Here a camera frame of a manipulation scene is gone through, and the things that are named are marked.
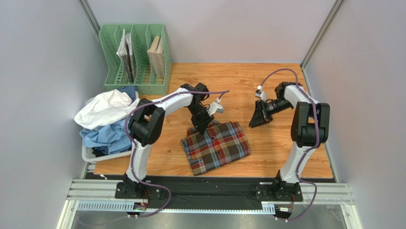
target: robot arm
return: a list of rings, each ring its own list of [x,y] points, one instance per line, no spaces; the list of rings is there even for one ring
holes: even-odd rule
[[[302,158],[304,152],[316,144],[316,133],[314,123],[309,123],[309,118],[313,118],[312,104],[308,96],[303,95],[296,87],[295,83],[283,82],[275,88],[275,100],[267,100],[265,92],[258,88],[255,95],[261,100],[255,102],[255,112],[252,120],[249,123],[250,127],[257,127],[272,121],[272,115],[287,108],[295,108],[294,118],[291,127],[291,138],[293,140],[292,150],[288,160],[282,169],[278,172],[276,178],[280,179],[280,184],[298,184],[299,180],[296,176],[296,168]],[[316,112],[318,118],[318,129],[320,143],[324,143],[328,138],[328,126],[330,116],[330,106],[328,104],[319,103],[313,100],[316,104]],[[315,149],[308,151],[297,171],[300,176],[309,157]]]
[[[131,155],[123,186],[119,188],[120,192],[130,193],[134,197],[139,197],[144,192],[144,188],[138,183],[134,174],[139,180],[146,178],[148,157],[152,145],[161,135],[163,120],[166,116],[182,107],[187,107],[192,114],[193,126],[203,135],[208,124],[214,119],[213,114],[224,111],[218,103],[219,100],[213,102],[207,109],[201,104],[201,101],[207,99],[209,95],[193,94],[192,92],[208,93],[209,90],[202,83],[195,87],[184,84],[175,92],[160,99],[149,101],[144,98],[139,101],[137,107],[144,104],[155,104],[140,108],[134,112],[128,122],[130,136],[135,140],[137,146],[133,146],[136,147],[136,151]]]

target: wood grain surface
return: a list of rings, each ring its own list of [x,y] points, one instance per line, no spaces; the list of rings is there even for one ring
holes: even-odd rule
[[[299,64],[289,63],[173,63],[169,92],[188,83],[207,85],[211,92],[230,90],[222,97],[223,114],[214,114],[220,123],[238,121],[248,138],[251,155],[210,171],[203,176],[213,177],[274,177],[288,158],[292,147],[290,128],[293,109],[273,115],[274,120],[254,129],[248,127],[254,113],[257,98],[254,92],[262,80],[272,71],[291,68],[299,75],[299,82],[305,85]],[[276,73],[268,79],[264,90],[269,98],[276,98],[274,89],[283,82],[294,82],[289,71]],[[156,99],[162,96],[146,96]],[[204,103],[215,101],[211,96]],[[148,160],[148,175],[193,176],[180,140],[186,130],[192,127],[188,109],[179,109],[166,117],[159,140],[154,144]],[[95,174],[124,174],[129,165],[129,156],[97,162]],[[324,145],[309,159],[303,177],[333,177]]]

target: white connector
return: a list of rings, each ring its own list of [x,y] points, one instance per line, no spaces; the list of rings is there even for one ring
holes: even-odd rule
[[[257,87],[257,90],[255,91],[255,96],[257,98],[261,98],[261,100],[264,101],[264,102],[268,99],[268,95],[265,92],[262,91],[262,86],[261,85],[259,85]]]
[[[284,212],[289,212],[289,209],[288,209],[288,208],[280,207],[279,210],[280,210],[280,211],[284,211]]]
[[[212,103],[210,104],[208,113],[209,113],[209,115],[213,115],[213,114],[216,113],[216,112],[218,112],[218,113],[223,113],[223,112],[224,112],[224,107],[221,106],[219,103],[212,102]]]

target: blue clothing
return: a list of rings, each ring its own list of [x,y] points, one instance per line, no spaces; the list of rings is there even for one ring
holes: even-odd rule
[[[83,129],[80,135],[83,145],[89,148],[107,146],[108,154],[117,154],[131,147],[131,141],[125,135],[122,119],[111,125],[98,127],[94,130]]]
[[[135,101],[135,91],[137,90],[137,86],[126,86],[119,88],[118,91],[123,93],[127,93],[127,95],[131,98],[131,100],[134,102]]]
[[[109,148],[107,146],[94,147],[93,149],[94,150],[99,150],[100,152],[102,152],[105,155],[109,154]],[[130,150],[131,150],[131,147],[129,147],[128,149],[124,149],[124,150],[120,151],[120,153],[121,152],[127,152],[127,151],[130,151]]]

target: plaid shirt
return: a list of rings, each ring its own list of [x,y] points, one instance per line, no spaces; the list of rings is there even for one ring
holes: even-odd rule
[[[251,154],[248,140],[238,122],[209,123],[202,136],[193,127],[181,140],[194,176],[207,173]]]

